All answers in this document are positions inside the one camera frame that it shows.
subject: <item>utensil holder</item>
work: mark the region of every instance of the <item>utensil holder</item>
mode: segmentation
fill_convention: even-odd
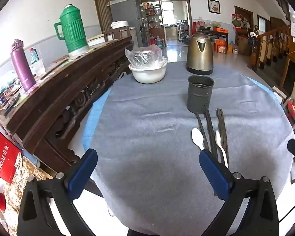
[[[192,75],[188,78],[187,108],[192,113],[203,114],[210,105],[214,81],[204,75]]]

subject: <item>dark wooden sideboard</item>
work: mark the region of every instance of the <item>dark wooden sideboard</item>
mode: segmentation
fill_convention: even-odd
[[[54,68],[0,124],[15,142],[55,172],[66,171],[79,157],[68,144],[81,120],[129,65],[124,49],[131,37],[99,44],[98,48]]]

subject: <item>white bowl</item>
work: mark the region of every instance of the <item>white bowl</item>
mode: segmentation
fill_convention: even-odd
[[[155,83],[160,81],[164,78],[165,72],[166,72],[166,65],[165,64],[158,69],[154,70],[146,70],[146,69],[136,69],[131,67],[131,64],[129,65],[129,69],[132,71],[133,77],[140,83]]]
[[[128,25],[127,21],[115,21],[115,22],[112,22],[110,24],[112,29],[116,29],[116,28],[119,28],[119,27],[125,27],[127,25]]]

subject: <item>purple water bottle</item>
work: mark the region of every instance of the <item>purple water bottle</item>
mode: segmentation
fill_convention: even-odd
[[[12,44],[11,58],[14,70],[18,75],[24,90],[28,91],[36,81],[25,57],[23,42],[19,39],[15,39]]]

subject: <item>red paper bag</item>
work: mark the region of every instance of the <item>red paper bag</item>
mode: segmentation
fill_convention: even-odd
[[[14,166],[20,149],[0,132],[0,177],[12,183],[16,167]]]

